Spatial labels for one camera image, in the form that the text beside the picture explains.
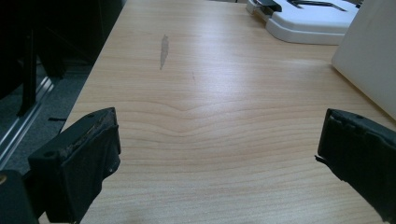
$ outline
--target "table surface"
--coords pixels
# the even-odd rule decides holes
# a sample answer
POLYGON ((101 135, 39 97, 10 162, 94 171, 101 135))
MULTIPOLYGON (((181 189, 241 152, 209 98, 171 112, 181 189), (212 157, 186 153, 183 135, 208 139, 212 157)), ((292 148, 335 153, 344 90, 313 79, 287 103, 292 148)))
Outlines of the table surface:
POLYGON ((314 155, 329 107, 396 122, 332 68, 336 46, 277 40, 245 6, 127 2, 66 123, 115 106, 120 124, 82 223, 382 223, 314 155))

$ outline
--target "wooden table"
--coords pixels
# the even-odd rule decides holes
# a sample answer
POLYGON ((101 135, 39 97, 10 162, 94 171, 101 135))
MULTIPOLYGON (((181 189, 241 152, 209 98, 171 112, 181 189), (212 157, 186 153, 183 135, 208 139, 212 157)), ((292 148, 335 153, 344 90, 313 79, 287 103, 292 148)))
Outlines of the wooden table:
POLYGON ((329 107, 396 130, 335 50, 277 40, 242 4, 129 0, 66 124, 109 106, 120 124, 82 223, 381 223, 314 159, 329 107))

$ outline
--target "scratch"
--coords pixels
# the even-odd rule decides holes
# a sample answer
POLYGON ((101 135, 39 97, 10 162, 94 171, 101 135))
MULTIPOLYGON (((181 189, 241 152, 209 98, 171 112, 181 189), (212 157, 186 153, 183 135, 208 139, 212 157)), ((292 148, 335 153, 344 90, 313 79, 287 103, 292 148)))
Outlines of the scratch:
POLYGON ((161 43, 161 67, 160 67, 160 70, 163 70, 163 65, 165 64, 165 59, 168 56, 168 50, 169 50, 168 36, 163 35, 163 41, 161 43))

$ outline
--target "dark mark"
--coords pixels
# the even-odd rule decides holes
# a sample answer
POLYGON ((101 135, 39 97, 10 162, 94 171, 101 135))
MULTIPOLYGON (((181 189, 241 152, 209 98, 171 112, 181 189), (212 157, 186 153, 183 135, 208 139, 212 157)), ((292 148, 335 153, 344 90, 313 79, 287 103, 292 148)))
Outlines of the dark mark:
POLYGON ((168 56, 168 50, 169 50, 168 36, 163 35, 163 41, 161 43, 161 67, 160 67, 160 70, 163 70, 163 65, 165 64, 166 56, 168 56))
POLYGON ((66 119, 49 118, 49 121, 66 121, 66 119))

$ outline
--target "white object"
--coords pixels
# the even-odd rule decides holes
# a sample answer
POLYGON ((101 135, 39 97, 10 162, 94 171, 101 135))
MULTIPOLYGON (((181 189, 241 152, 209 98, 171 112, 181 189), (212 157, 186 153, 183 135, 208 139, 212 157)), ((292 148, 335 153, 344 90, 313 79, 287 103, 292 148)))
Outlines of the white object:
POLYGON ((333 66, 396 119, 396 1, 364 0, 333 66))
POLYGON ((338 45, 341 43, 349 24, 356 16, 355 5, 343 0, 319 0, 336 7, 299 5, 298 8, 287 0, 275 0, 282 6, 281 12, 272 16, 264 15, 253 0, 248 0, 247 11, 256 12, 267 21, 266 30, 283 41, 303 44, 338 45))

